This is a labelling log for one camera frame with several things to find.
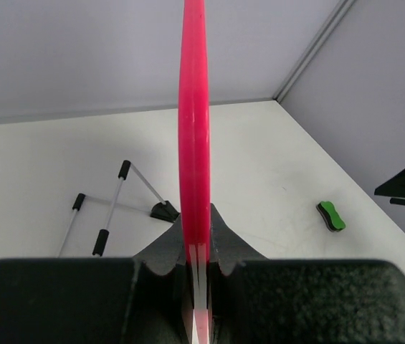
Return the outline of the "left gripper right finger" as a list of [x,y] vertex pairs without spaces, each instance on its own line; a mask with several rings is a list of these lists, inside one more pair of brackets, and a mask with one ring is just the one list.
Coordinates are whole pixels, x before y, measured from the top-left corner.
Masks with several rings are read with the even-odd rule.
[[211,215],[212,343],[405,343],[405,234],[379,210],[340,234],[306,216],[284,259]]

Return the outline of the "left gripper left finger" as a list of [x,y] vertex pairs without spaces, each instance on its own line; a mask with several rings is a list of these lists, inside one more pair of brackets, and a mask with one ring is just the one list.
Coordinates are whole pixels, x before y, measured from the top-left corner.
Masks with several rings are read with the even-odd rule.
[[181,224],[133,257],[0,259],[0,343],[188,343]]

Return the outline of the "green whiteboard eraser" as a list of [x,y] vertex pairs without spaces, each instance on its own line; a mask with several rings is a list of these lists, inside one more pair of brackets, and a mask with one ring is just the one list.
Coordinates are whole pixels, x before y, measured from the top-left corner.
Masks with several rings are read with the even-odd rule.
[[316,209],[322,216],[327,229],[331,232],[340,232],[346,228],[346,223],[340,217],[335,205],[331,201],[321,201]]

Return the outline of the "pink framed whiteboard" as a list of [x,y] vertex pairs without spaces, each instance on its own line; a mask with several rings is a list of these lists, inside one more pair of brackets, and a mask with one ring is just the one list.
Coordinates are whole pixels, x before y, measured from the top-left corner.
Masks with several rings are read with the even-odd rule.
[[209,81],[205,5],[185,1],[178,89],[181,225],[192,273],[198,341],[209,341],[207,265],[211,226]]

